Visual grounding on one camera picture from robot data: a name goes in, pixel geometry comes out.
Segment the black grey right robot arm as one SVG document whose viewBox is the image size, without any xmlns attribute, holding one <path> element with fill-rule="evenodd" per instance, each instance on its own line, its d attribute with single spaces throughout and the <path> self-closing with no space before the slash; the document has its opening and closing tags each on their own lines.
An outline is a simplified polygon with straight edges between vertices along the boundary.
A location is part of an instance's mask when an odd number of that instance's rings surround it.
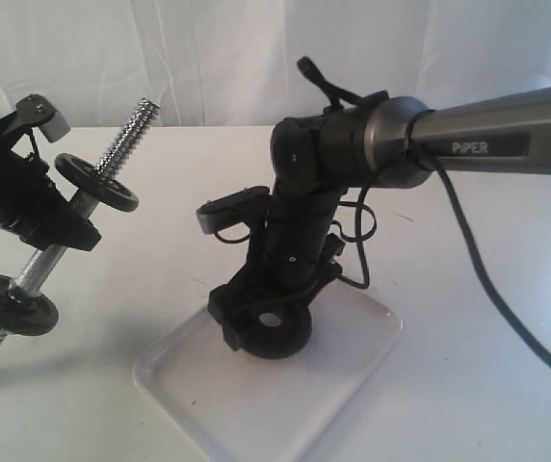
<svg viewBox="0 0 551 462">
<path fill-rule="evenodd" d="M 436 167 L 551 175 L 551 88 L 442 110 L 378 92 L 347 109 L 284 118 L 270 154 L 271 187 L 207 202 L 197 219 L 206 234 L 249 230 L 245 263 L 208 298 L 225 342 L 283 359 L 309 340 L 310 304 L 344 277 L 346 238 L 331 232 L 344 194 L 411 189 Z"/>
</svg>

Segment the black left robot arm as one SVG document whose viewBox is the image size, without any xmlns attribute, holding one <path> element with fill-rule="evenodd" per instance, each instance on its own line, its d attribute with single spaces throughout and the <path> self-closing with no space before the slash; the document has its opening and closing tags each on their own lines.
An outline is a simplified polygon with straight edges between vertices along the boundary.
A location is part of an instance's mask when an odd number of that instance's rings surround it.
<svg viewBox="0 0 551 462">
<path fill-rule="evenodd" d="M 91 251 L 101 234 L 81 218 L 36 155 L 0 149 L 0 229 L 38 250 L 60 245 Z"/>
</svg>

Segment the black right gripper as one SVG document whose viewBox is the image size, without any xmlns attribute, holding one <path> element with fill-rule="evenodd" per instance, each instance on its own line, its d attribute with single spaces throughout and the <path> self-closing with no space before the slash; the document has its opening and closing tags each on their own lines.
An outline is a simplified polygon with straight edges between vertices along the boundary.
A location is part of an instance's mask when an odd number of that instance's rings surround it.
<svg viewBox="0 0 551 462">
<path fill-rule="evenodd" d="M 245 336 L 256 326 L 250 313 L 306 307 L 342 274 L 334 258 L 342 253 L 343 240 L 333 233 L 314 257 L 270 252 L 265 230 L 252 231 L 245 240 L 245 263 L 210 292 L 207 305 L 212 317 L 224 318 L 223 339 L 233 351 L 244 348 Z"/>
</svg>

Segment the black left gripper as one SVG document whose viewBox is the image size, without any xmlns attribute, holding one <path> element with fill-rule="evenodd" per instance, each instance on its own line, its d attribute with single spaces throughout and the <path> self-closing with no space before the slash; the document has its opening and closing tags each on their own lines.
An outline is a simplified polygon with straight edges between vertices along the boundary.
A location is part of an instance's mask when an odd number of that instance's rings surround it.
<svg viewBox="0 0 551 462">
<path fill-rule="evenodd" d="M 99 231 L 72 211 L 48 176 L 48 164 L 21 159 L 0 173 L 0 228 L 39 250 L 57 245 L 91 251 Z"/>
</svg>

